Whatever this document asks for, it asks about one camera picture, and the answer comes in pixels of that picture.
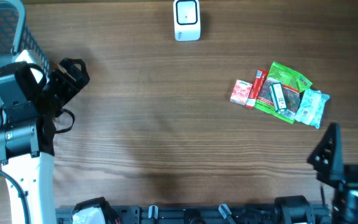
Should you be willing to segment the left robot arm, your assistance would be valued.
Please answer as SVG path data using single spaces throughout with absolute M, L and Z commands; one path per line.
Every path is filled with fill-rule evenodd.
M 0 174 L 6 179 L 13 223 L 56 223 L 53 197 L 55 118 L 90 81 L 82 59 L 64 58 L 47 73 L 24 60 L 0 67 Z

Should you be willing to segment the dark green small box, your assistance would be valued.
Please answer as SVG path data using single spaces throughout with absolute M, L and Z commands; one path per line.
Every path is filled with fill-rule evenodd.
M 270 94 L 272 97 L 273 105 L 276 113 L 286 112 L 287 103 L 283 94 L 282 84 L 273 83 L 269 86 Z

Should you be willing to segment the red stick packet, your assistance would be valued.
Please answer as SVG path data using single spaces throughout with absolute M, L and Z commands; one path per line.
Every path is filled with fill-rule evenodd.
M 256 99 L 263 87 L 263 84 L 266 80 L 267 75 L 268 75 L 268 71 L 261 70 L 261 69 L 257 70 L 254 83 L 252 84 L 252 88 L 251 88 L 249 97 L 246 101 L 246 108 L 252 109 L 255 106 Z

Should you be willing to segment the red Kleenex tissue pack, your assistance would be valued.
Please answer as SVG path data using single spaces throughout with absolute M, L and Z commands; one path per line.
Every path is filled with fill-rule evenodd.
M 242 81 L 236 80 L 234 85 L 230 101 L 233 103 L 237 103 L 239 105 L 245 106 L 246 102 L 249 98 L 250 91 L 252 89 L 252 84 Z

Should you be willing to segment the white barcode scanner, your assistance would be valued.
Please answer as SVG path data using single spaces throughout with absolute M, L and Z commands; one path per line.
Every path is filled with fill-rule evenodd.
M 201 15 L 199 0 L 174 0 L 173 21 L 175 40 L 197 41 L 201 37 Z

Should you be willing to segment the pale teal wipes packet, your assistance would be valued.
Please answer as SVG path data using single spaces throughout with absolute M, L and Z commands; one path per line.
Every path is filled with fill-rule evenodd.
M 320 90 L 307 89 L 301 99 L 300 107 L 294 117 L 295 121 L 319 129 L 324 113 L 324 106 L 330 96 Z

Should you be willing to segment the green snack bag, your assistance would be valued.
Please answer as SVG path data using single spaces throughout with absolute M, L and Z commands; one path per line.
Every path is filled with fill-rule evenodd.
M 284 113 L 275 111 L 269 86 L 273 83 L 281 83 L 287 110 Z M 301 73 L 292 70 L 278 62 L 273 62 L 261 91 L 256 99 L 255 108 L 267 114 L 271 114 L 290 124 L 294 123 L 294 117 L 301 103 L 300 94 L 312 86 Z

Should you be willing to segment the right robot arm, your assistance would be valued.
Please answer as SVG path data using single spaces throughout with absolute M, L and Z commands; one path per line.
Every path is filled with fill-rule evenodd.
M 341 132 L 337 123 L 331 123 L 322 140 L 307 158 L 316 171 L 316 178 L 334 189 L 332 223 L 358 223 L 358 165 L 343 161 Z M 303 196 L 279 197 L 275 205 L 278 223 L 327 223 L 324 189 L 321 191 L 323 209 L 318 211 Z

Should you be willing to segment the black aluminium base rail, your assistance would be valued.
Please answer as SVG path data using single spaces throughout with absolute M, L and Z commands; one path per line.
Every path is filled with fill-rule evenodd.
M 313 211 L 309 223 L 331 223 L 329 209 L 321 204 L 312 204 Z M 149 208 L 140 206 L 112 206 L 119 215 L 120 222 L 125 224 L 149 224 L 149 223 L 229 223 L 219 212 L 218 206 L 214 207 L 159 207 L 158 217 L 149 218 Z M 250 204 L 243 206 L 230 206 L 231 218 L 235 223 L 284 223 L 283 218 L 278 218 L 281 212 L 274 208 L 274 204 Z M 57 223 L 73 223 L 72 208 L 56 209 Z M 292 223 L 308 223 L 304 216 L 291 218 Z

